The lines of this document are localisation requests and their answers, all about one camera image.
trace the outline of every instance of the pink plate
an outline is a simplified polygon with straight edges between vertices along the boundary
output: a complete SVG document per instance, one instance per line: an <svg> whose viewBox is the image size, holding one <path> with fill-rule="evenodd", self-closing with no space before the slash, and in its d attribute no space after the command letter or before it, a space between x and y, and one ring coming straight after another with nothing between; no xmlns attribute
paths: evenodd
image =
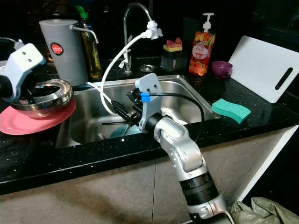
<svg viewBox="0 0 299 224"><path fill-rule="evenodd" d="M67 107L45 118L31 118L9 106L0 114L0 131L11 135L31 134L44 131L65 121L76 109L72 99Z"/></svg>

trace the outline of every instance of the cable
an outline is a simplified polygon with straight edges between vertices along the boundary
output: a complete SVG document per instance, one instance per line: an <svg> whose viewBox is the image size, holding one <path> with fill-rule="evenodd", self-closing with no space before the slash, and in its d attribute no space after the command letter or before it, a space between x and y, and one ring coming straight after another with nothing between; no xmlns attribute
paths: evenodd
<svg viewBox="0 0 299 224"><path fill-rule="evenodd" d="M188 97L188 96L185 96L185 95L182 95L182 94L166 93L166 92L149 93L149 95L150 96L155 96L155 97L163 97L163 96L165 96L165 97L180 97L180 98L184 98L184 99L189 100L192 103L194 103L199 108L200 115L201 115L201 122L200 122L200 126L199 126L199 131L198 131L198 134L196 135L196 137L194 139L195 143L198 141L198 139L201 135L202 122L205 120L205 113L204 113L204 110L203 110L202 106L195 99L192 99L191 97Z"/></svg>
<svg viewBox="0 0 299 224"><path fill-rule="evenodd" d="M120 56L122 56L122 54L129 48L131 47L131 45L133 43L135 43L136 41L142 39L142 38L145 38L146 37L146 34L145 32L144 33L141 33L140 35L138 35L137 37L135 37L133 40L131 40L118 54L117 56L115 56L115 58L112 60L112 62L108 65L104 75L103 75L103 78L102 78L102 81L101 81L101 88L100 88L100 97L101 97L101 101L102 101L102 104L104 106L104 108L106 109L106 111L108 113L110 113L111 115L113 116L118 116L118 114L112 112L109 107L107 106L105 100L104 100L104 83L106 81L106 78L108 76L108 73L109 71L111 70L112 66L115 64L115 62L120 58Z"/></svg>
<svg viewBox="0 0 299 224"><path fill-rule="evenodd" d="M90 83L90 82L86 82L87 85L90 85L91 87L95 88L99 93L101 92L101 89L99 87L97 87L95 84ZM105 99L111 103L111 99L104 93L104 97Z"/></svg>
<svg viewBox="0 0 299 224"><path fill-rule="evenodd" d="M11 39L9 37L2 37L2 36L0 36L0 41L10 41L12 43L17 43L17 41L15 41L14 39Z"/></svg>

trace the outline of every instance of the water filter faucet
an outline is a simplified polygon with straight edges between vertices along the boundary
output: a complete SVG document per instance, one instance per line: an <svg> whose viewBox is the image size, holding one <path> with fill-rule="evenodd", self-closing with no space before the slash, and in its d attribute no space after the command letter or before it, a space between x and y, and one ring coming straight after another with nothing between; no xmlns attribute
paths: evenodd
<svg viewBox="0 0 299 224"><path fill-rule="evenodd" d="M130 3L130 4L128 4L128 6L125 10L125 13L123 15L123 36L124 36L125 46L129 42L128 41L128 33L127 33L127 16L128 16L129 11L134 7L139 7L145 12L145 14L149 20L147 28L152 32L150 39L154 40L154 39L157 39L159 36L163 36L161 29L157 28L157 23L154 20L152 20L149 10L141 3L138 3L138 2ZM123 65L125 65L125 72L131 73L131 64L132 64L131 50L128 49L124 52L124 60L121 62L119 67L122 68Z"/></svg>

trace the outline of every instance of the stainless steel sink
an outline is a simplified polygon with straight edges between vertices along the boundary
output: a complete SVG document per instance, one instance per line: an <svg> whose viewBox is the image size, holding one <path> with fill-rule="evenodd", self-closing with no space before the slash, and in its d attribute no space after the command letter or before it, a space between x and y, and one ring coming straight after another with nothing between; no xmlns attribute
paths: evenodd
<svg viewBox="0 0 299 224"><path fill-rule="evenodd" d="M182 76L171 75L158 77L163 92L179 93L198 101L205 113L205 120L217 118L206 102ZM105 83L105 93L112 99L122 103L128 110L133 103L125 95L132 90L136 79L109 81ZM99 92L95 89L75 91L77 108L60 128L56 147L67 147L85 144L110 138L110 135L125 124L121 117L110 115L100 101ZM163 97L162 113L169 115L181 124L201 121L199 109L192 102L177 98Z"/></svg>

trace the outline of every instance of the pump dispenser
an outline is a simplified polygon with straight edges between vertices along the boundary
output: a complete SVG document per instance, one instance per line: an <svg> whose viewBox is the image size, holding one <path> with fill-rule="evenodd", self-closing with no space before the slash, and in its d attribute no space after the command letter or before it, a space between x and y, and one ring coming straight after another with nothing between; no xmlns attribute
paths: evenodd
<svg viewBox="0 0 299 224"><path fill-rule="evenodd" d="M215 35L209 31L211 28L210 18L214 13L203 13L207 16L207 21L203 24L203 32L195 33L192 54L189 65L189 72L195 75L204 76L212 53Z"/></svg>

